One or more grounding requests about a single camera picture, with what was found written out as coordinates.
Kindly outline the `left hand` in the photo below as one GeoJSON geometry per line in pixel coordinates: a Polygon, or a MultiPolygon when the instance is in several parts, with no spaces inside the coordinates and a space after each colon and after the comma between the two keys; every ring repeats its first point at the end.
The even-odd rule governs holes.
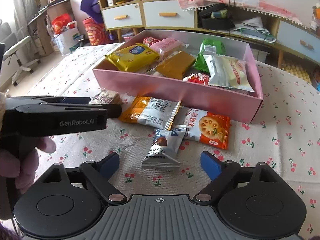
{"type": "Polygon", "coordinates": [[[27,154],[23,161],[20,161],[9,151],[1,149],[1,177],[14,178],[15,187],[21,194],[24,194],[34,183],[35,173],[39,166],[37,149],[51,154],[56,151],[56,144],[49,137],[40,138],[38,144],[27,154]]]}

